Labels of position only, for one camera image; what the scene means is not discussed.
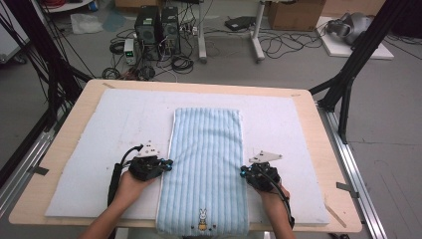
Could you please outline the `narrow black computer tower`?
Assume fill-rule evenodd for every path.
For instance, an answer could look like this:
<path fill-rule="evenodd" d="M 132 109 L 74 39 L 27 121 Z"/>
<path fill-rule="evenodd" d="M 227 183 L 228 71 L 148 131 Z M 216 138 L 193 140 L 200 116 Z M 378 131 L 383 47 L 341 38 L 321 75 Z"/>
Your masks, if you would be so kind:
<path fill-rule="evenodd" d="M 168 54 L 179 55 L 180 34 L 178 21 L 178 8 L 173 6 L 164 7 L 161 11 L 161 24 L 164 37 L 164 49 Z"/>

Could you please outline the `white desk leg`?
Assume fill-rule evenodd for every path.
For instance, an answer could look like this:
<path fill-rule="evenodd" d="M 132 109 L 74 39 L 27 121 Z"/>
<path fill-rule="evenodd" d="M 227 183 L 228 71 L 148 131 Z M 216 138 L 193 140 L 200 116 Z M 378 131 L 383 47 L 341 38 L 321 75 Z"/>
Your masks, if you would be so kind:
<path fill-rule="evenodd" d="M 265 10 L 265 1 L 259 0 L 257 14 L 256 14 L 256 21 L 255 21 L 255 29 L 251 33 L 251 41 L 253 44 L 254 51 L 256 53 L 257 62 L 261 62 L 265 59 L 265 55 L 262 50 L 261 43 L 259 41 L 259 33 L 261 29 L 261 22 L 263 19 L 264 10 Z"/>
<path fill-rule="evenodd" d="M 206 52 L 206 44 L 205 44 L 205 36 L 204 36 L 204 12 L 203 12 L 203 5 L 204 0 L 198 0 L 198 55 L 199 61 L 202 64 L 207 63 L 207 52 Z"/>

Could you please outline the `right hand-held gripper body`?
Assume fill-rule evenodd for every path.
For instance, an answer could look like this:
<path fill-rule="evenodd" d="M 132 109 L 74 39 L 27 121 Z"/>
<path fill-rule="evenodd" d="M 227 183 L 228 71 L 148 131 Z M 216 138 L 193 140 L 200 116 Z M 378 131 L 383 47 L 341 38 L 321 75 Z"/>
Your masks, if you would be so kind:
<path fill-rule="evenodd" d="M 260 191 L 271 191 L 277 188 L 281 178 L 278 170 L 270 166 L 273 160 L 281 159 L 282 156 L 276 153 L 260 151 L 257 155 L 249 159 L 252 165 L 251 177 L 246 178 L 246 181 L 253 188 Z"/>

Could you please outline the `blue plastic sheet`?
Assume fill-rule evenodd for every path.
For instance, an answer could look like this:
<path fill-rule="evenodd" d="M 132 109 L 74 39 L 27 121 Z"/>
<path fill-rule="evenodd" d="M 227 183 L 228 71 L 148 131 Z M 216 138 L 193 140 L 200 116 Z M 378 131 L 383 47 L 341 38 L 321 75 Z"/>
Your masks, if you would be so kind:
<path fill-rule="evenodd" d="M 105 17 L 103 28 L 107 32 L 116 32 L 126 22 L 126 19 L 118 11 L 110 11 Z"/>

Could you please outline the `white grid mat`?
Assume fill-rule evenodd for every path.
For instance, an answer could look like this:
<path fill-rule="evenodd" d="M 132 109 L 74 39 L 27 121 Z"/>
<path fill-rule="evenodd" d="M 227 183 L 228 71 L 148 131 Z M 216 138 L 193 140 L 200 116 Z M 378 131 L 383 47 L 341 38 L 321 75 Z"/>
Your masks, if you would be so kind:
<path fill-rule="evenodd" d="M 328 223 L 299 110 L 288 97 L 177 93 L 109 89 L 68 160 L 46 211 L 50 217 L 95 217 L 106 208 L 112 168 L 134 147 L 151 141 L 169 158 L 174 113 L 181 108 L 228 109 L 240 112 L 244 163 L 261 150 L 280 154 L 274 160 L 292 194 L 292 214 L 300 226 Z M 156 219 L 162 178 L 155 181 L 126 212 L 128 219 Z M 247 184 L 249 222 L 264 214 L 258 194 Z"/>

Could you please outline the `white floor board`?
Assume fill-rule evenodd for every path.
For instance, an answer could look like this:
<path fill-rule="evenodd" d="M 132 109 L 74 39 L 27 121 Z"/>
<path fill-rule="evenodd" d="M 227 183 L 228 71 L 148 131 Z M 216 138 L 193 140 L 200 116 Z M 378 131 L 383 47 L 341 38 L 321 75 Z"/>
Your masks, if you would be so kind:
<path fill-rule="evenodd" d="M 316 24 L 316 30 L 319 34 L 325 50 L 331 57 L 348 58 L 351 53 L 351 47 L 338 38 L 335 34 L 327 33 L 325 27 L 331 17 L 320 17 Z M 370 57 L 371 60 L 388 60 L 394 59 L 393 54 L 383 45 L 380 44 Z"/>

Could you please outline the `blue striped towel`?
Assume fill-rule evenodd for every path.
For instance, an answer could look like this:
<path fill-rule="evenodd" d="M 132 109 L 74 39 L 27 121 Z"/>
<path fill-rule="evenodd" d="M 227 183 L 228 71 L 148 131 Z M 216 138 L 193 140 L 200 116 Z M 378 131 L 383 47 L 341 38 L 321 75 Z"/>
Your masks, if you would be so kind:
<path fill-rule="evenodd" d="M 161 233 L 245 235 L 249 231 L 240 112 L 181 108 L 174 113 L 169 158 L 156 217 Z"/>

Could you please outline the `grey rounded device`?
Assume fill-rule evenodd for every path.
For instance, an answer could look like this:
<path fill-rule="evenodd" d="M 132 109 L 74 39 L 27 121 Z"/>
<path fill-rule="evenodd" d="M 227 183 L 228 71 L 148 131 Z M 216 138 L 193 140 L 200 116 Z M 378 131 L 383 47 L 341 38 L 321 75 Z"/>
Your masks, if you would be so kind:
<path fill-rule="evenodd" d="M 330 20 L 325 30 L 334 33 L 347 45 L 351 46 L 365 32 L 372 23 L 372 19 L 360 12 L 345 13 L 338 19 Z"/>

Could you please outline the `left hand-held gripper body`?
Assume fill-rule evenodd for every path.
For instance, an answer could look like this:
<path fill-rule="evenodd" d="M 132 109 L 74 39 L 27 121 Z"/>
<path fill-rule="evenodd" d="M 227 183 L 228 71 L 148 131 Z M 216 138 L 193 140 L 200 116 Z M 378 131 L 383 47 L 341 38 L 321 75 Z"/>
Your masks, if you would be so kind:
<path fill-rule="evenodd" d="M 131 160 L 128 171 L 134 178 L 147 181 L 162 174 L 162 163 L 163 159 L 159 158 L 159 151 L 149 141 Z"/>

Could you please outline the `grey tape strip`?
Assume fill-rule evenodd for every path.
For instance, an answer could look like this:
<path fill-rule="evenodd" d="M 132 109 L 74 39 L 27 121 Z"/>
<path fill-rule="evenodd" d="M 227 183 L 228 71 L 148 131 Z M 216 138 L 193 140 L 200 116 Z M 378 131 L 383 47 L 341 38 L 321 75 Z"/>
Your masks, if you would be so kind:
<path fill-rule="evenodd" d="M 350 194 L 350 197 L 351 197 L 351 198 L 359 198 L 359 197 L 360 197 L 359 192 L 358 192 L 358 191 L 356 191 L 356 190 L 355 190 L 352 186 L 350 186 L 350 185 L 348 185 L 348 184 L 338 182 L 338 183 L 336 184 L 336 187 L 337 187 L 338 189 L 341 189 L 341 190 L 347 191 L 347 192 Z"/>

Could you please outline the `large cardboard box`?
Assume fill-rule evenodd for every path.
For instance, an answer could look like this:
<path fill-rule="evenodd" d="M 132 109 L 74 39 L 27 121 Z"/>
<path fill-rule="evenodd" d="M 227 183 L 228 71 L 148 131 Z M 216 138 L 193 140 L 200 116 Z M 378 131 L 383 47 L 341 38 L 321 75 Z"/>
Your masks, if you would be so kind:
<path fill-rule="evenodd" d="M 268 21 L 273 30 L 313 31 L 326 0 L 295 0 L 272 2 Z"/>

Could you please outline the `black metal frame stand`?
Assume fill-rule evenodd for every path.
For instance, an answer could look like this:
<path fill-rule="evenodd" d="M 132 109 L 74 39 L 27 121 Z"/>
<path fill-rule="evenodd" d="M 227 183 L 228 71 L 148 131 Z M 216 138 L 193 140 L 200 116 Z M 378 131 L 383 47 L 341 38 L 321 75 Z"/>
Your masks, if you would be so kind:
<path fill-rule="evenodd" d="M 0 6 L 8 7 L 41 59 L 38 61 L 37 57 L 31 57 L 31 49 L 23 43 L 11 21 L 0 14 L 0 25 L 27 55 L 39 80 L 48 86 L 48 108 L 43 118 L 46 127 L 50 128 L 58 121 L 58 110 L 62 105 L 68 103 L 72 106 L 76 103 L 83 90 L 80 82 L 87 83 L 93 77 L 73 67 L 60 53 L 31 0 L 0 0 Z"/>
<path fill-rule="evenodd" d="M 312 95 L 326 90 L 324 97 L 317 102 L 326 112 L 333 113 L 337 103 L 341 102 L 337 133 L 343 143 L 347 144 L 346 130 L 354 80 L 391 27 L 416 2 L 417 0 L 386 0 L 341 70 L 330 80 L 310 89 Z"/>

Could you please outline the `white power supply box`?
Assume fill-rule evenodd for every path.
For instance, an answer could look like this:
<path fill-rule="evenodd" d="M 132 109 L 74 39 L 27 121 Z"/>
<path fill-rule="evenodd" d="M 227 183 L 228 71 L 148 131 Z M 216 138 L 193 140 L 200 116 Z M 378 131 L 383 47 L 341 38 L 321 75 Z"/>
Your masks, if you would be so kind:
<path fill-rule="evenodd" d="M 124 41 L 123 53 L 125 56 L 126 63 L 130 66 L 133 66 L 136 63 L 136 55 L 135 55 L 133 39 L 126 39 Z"/>

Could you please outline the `person's left hand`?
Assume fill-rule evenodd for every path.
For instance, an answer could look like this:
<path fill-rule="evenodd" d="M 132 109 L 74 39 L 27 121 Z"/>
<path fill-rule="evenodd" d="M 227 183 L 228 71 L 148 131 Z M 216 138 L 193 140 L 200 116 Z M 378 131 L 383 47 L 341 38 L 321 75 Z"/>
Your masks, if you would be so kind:
<path fill-rule="evenodd" d="M 141 181 L 136 179 L 129 171 L 126 171 L 120 178 L 116 195 L 112 206 L 121 209 L 127 209 L 141 195 L 142 191 L 148 187 L 154 179 Z"/>

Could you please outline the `black flat device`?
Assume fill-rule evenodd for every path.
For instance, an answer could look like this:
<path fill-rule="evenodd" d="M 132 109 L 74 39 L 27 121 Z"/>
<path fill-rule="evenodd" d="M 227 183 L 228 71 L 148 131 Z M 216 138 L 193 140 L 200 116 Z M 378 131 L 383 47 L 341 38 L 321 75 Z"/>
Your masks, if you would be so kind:
<path fill-rule="evenodd" d="M 225 22 L 225 26 L 231 31 L 239 31 L 248 29 L 255 24 L 255 18 L 249 16 L 242 16 L 233 19 L 229 19 Z"/>

